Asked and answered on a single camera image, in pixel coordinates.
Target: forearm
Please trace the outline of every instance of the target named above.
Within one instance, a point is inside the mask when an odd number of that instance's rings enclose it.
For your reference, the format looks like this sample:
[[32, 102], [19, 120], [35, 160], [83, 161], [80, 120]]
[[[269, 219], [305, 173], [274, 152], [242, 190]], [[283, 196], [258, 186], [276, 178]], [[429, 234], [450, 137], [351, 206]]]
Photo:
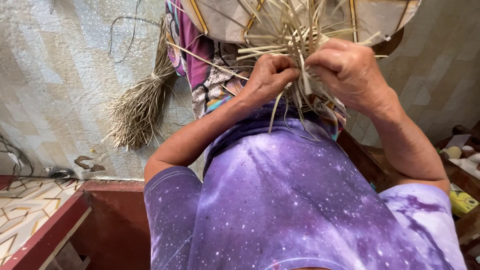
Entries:
[[385, 157], [402, 174], [414, 180], [443, 181], [448, 179], [439, 155], [421, 129], [405, 114], [396, 95], [389, 105], [371, 116], [377, 129]]
[[234, 97], [172, 134], [149, 158], [145, 179], [148, 181], [171, 166], [191, 165], [218, 136], [247, 117], [255, 109], [253, 106], [241, 97]]

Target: purple galaxy t-shirt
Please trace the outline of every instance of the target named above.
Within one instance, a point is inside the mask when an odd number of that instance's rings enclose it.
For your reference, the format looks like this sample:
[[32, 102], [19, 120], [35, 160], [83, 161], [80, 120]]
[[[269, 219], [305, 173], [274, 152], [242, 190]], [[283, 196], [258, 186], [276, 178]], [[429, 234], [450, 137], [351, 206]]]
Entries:
[[203, 184], [177, 166], [145, 186], [152, 269], [466, 269], [443, 191], [376, 194], [322, 123], [268, 134], [270, 113], [211, 144]]

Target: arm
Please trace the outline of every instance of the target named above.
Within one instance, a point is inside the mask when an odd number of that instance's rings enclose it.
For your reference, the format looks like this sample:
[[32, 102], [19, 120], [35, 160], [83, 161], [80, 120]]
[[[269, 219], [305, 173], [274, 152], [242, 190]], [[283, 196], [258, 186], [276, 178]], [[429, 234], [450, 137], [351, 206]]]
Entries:
[[396, 184], [450, 184], [428, 138], [402, 109], [376, 64], [372, 49], [331, 39], [305, 62], [346, 106], [368, 116], [382, 141], [385, 157], [401, 173]]
[[148, 159], [144, 177], [148, 182], [172, 166], [189, 166], [218, 136], [247, 117], [254, 109], [274, 99], [299, 76], [286, 56], [264, 55], [258, 59], [242, 91], [210, 114], [193, 121], [170, 136]]

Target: t-shirt sleeve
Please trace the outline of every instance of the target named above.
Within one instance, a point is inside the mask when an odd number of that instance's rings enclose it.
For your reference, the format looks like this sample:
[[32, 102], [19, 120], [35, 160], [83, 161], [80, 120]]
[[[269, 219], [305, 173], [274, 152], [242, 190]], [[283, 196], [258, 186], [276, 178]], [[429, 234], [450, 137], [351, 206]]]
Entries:
[[192, 170], [174, 166], [145, 185], [151, 269], [187, 269], [201, 184]]
[[466, 269], [458, 246], [450, 200], [438, 187], [402, 184], [379, 194], [426, 260]]

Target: hand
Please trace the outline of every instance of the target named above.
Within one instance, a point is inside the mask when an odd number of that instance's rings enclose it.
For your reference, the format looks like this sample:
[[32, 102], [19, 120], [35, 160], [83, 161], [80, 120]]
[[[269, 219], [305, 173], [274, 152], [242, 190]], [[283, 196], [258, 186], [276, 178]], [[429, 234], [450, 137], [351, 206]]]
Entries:
[[369, 47], [332, 38], [309, 56], [305, 65], [346, 106], [369, 117], [388, 111], [397, 99]]
[[275, 99], [289, 82], [300, 75], [300, 70], [288, 56], [262, 55], [252, 74], [237, 97], [259, 108]]

